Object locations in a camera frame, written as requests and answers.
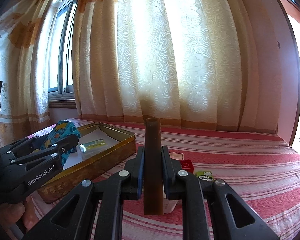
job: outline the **red building block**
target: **red building block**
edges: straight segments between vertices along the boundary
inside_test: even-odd
[[[188,171],[190,173],[194,172],[194,167],[192,165],[192,162],[190,160],[184,160],[184,161],[180,161],[181,163],[181,167],[183,170]]]

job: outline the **metal screw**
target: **metal screw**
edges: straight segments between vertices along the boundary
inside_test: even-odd
[[[119,175],[121,177],[127,177],[129,175],[129,171],[126,171],[126,170],[122,170],[119,172]]]
[[[81,185],[84,186],[84,187],[89,187],[91,185],[91,180],[89,179],[84,179],[82,182],[81,182]]]
[[[185,177],[185,176],[188,175],[188,172],[185,171],[185,170],[180,170],[180,171],[178,171],[178,175],[181,176],[181,177]]]
[[[224,186],[226,183],[225,183],[225,181],[224,181],[223,179],[216,179],[216,180],[215,180],[215,184],[216,184],[217,186],[219,186],[219,187],[222,187],[222,186]]]

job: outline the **white wall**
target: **white wall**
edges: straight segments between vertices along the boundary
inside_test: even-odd
[[[278,120],[278,135],[289,143],[298,106],[298,54],[296,52],[289,25],[277,0],[262,0],[275,36],[280,43],[282,66],[282,94]]]
[[[51,123],[57,123],[60,120],[68,118],[78,118],[75,108],[49,108]]]

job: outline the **patterned curtain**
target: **patterned curtain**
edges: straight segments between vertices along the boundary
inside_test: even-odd
[[[83,118],[275,133],[281,69],[261,0],[79,0]]]
[[[61,0],[12,0],[0,17],[0,146],[50,125],[47,52]]]

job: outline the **striped tablecloth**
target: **striped tablecloth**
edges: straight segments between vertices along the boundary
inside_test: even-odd
[[[88,123],[69,121],[77,125]],[[144,143],[143,125],[112,125],[135,133],[137,146]],[[300,230],[300,155],[277,135],[162,128],[161,138],[162,145],[167,145],[170,152],[183,153],[185,160],[191,160],[195,171],[208,170],[214,178],[224,179],[281,239],[293,239]],[[124,164],[95,181],[122,170]],[[36,192],[32,197],[39,218],[56,205],[45,204]],[[181,240],[181,205],[170,214],[146,216],[142,199],[125,201],[122,239]]]

